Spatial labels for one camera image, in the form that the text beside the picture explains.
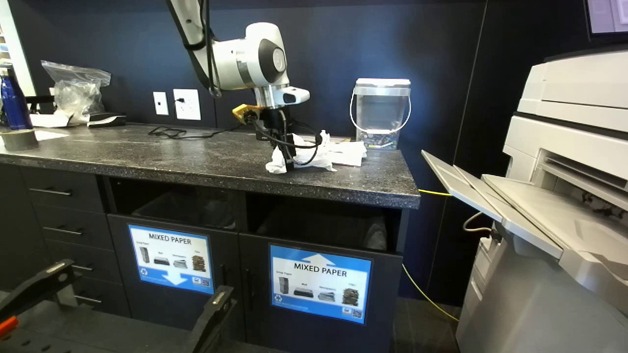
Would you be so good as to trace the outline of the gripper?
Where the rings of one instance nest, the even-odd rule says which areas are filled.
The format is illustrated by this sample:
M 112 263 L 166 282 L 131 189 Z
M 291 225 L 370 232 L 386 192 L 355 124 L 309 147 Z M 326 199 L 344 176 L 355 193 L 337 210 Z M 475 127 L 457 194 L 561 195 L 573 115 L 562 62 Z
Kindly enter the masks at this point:
M 284 159 L 287 172 L 294 170 L 296 163 L 296 147 L 292 135 L 292 117 L 289 108 L 262 109 L 260 111 L 260 124 L 263 126 L 264 134 L 259 137 L 270 142 L 275 142 L 268 138 L 271 136 L 276 140 L 285 142 Z

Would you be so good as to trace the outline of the flat white paper sheet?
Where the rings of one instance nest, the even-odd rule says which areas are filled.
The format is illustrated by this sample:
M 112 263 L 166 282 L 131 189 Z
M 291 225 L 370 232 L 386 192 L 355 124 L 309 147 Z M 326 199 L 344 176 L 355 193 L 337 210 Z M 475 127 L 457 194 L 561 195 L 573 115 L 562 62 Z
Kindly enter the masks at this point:
M 360 141 L 332 143 L 328 148 L 328 158 L 333 164 L 361 167 L 366 157 L 367 149 Z

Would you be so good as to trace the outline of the heap of small items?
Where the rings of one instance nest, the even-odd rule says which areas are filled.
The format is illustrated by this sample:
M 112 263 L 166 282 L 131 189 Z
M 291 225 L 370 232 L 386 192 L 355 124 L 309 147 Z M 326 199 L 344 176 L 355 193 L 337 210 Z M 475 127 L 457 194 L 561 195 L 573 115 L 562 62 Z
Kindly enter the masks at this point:
M 388 134 L 367 134 L 360 132 L 357 140 L 363 142 L 367 150 L 397 150 L 399 131 L 390 132 Z

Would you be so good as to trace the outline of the clear plastic bucket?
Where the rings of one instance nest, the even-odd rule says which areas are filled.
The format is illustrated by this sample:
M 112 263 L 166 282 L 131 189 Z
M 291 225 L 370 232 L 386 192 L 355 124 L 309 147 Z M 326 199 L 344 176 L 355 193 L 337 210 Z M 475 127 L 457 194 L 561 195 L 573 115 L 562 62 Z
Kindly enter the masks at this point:
M 360 132 L 388 134 L 399 131 L 411 116 L 411 87 L 355 87 L 349 105 L 349 117 L 355 128 L 355 141 Z

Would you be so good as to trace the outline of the white bucket lid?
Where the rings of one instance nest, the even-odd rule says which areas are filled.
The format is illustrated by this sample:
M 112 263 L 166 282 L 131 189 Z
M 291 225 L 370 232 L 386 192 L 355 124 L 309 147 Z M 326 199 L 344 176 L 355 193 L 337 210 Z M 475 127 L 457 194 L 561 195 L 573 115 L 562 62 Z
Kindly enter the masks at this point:
M 355 82 L 355 87 L 404 88 L 410 86 L 409 79 L 359 78 Z

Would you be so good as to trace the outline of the dark cabinet door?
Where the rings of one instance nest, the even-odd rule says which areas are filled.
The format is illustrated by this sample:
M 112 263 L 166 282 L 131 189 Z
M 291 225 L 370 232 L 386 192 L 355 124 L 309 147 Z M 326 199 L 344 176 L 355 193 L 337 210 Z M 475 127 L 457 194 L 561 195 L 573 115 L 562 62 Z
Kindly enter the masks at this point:
M 393 252 L 355 250 L 264 235 L 239 237 L 243 308 L 247 340 L 289 353 L 387 353 L 401 277 L 402 256 Z M 287 310 L 270 304 L 269 246 L 363 257 L 374 260 L 365 325 Z M 248 308 L 245 268 L 254 271 L 256 301 Z
M 196 227 L 186 224 L 141 219 L 126 215 L 109 215 L 108 225 L 133 319 L 163 326 L 190 330 L 200 317 L 211 296 L 195 291 L 179 290 L 139 279 L 134 260 L 128 224 L 148 226 L 188 234 L 205 235 L 210 242 L 211 270 L 214 276 L 214 294 L 226 285 L 233 288 L 232 299 L 236 301 L 227 316 L 229 335 L 238 340 L 245 339 L 244 311 L 241 308 L 242 284 L 238 234 L 229 229 Z

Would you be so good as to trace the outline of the black stapler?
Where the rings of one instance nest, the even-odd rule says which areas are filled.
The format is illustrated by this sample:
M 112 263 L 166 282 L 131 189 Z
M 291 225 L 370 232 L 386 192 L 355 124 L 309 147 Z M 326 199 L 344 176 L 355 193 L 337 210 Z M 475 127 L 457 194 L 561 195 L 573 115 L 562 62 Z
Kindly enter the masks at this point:
M 126 113 L 103 112 L 91 114 L 88 118 L 87 127 L 96 129 L 100 127 L 117 127 L 126 124 Z

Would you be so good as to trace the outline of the dark drawer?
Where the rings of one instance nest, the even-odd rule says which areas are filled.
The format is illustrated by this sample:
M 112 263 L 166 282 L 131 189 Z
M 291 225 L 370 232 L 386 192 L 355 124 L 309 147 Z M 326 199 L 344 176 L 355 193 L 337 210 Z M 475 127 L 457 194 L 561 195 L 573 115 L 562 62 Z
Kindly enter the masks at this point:
M 99 213 L 105 210 L 96 175 L 30 167 L 21 167 L 20 172 L 32 203 Z M 47 195 L 30 192 L 29 188 L 72 190 L 73 194 Z
M 122 283 L 114 251 L 55 240 L 46 240 L 46 244 L 54 260 L 71 259 L 74 265 L 94 268 L 92 272 L 76 270 L 81 275 L 110 283 Z
M 112 250 L 113 242 L 105 214 L 55 206 L 34 206 L 40 227 L 83 230 L 82 237 L 52 234 L 41 230 L 45 239 Z
M 123 317 L 131 315 L 124 287 L 119 284 L 81 277 L 73 284 L 73 289 L 75 295 L 101 300 L 99 306 L 89 305 L 95 311 Z

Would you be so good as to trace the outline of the clear plastic bag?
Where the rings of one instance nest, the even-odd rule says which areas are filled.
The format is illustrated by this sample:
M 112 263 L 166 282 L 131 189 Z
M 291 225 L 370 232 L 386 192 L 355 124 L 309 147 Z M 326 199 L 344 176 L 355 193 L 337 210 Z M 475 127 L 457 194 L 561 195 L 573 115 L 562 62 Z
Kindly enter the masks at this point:
M 83 124 L 91 116 L 104 113 L 101 88 L 110 85 L 108 71 L 41 60 L 41 66 L 54 81 L 54 114 Z

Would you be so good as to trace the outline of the grey tape roll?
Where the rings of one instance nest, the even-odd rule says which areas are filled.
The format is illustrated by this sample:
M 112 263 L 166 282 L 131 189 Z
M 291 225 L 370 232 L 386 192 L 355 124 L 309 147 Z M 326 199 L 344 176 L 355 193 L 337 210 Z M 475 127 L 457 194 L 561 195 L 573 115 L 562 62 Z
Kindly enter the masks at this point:
M 7 151 L 25 151 L 39 147 L 35 130 L 0 130 L 0 142 Z

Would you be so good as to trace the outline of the large office printer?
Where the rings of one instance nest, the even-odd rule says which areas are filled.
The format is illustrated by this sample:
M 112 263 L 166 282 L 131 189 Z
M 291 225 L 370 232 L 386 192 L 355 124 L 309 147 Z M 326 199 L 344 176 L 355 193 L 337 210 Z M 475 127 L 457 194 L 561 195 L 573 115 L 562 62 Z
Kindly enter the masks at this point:
M 503 152 L 506 175 L 480 178 L 421 152 L 493 220 L 460 353 L 628 353 L 628 48 L 533 66 Z

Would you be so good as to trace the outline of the blue bottle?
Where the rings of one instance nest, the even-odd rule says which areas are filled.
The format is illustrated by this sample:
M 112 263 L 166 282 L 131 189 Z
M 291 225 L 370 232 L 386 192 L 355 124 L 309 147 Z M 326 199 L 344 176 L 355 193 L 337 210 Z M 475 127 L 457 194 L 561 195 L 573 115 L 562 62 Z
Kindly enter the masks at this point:
M 33 129 L 26 97 L 12 65 L 0 65 L 0 98 L 12 130 Z

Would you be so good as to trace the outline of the white wall socket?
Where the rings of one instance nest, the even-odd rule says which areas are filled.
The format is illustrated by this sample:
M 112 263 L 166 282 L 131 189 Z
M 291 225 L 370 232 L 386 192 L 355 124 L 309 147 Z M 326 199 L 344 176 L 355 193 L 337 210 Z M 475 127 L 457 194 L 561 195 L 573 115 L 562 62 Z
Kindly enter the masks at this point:
M 196 89 L 173 89 L 176 118 L 201 121 L 200 101 Z

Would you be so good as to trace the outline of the white wall poster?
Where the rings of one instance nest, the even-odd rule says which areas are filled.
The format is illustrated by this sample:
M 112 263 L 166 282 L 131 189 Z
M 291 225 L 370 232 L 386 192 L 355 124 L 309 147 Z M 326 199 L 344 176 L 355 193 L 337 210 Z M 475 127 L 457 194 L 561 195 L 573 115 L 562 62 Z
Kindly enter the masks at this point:
M 22 91 L 26 96 L 35 96 L 37 92 L 8 0 L 0 0 L 0 32 L 5 40 L 5 43 L 0 43 L 0 47 L 6 47 L 5 52 L 9 62 L 13 65 Z

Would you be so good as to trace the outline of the wall monitor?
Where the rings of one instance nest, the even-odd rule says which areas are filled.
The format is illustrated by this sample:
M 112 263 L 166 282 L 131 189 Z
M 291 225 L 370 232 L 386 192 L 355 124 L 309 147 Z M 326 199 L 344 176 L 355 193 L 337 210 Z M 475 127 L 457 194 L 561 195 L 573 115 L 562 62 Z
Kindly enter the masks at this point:
M 592 34 L 628 34 L 628 0 L 584 0 Z

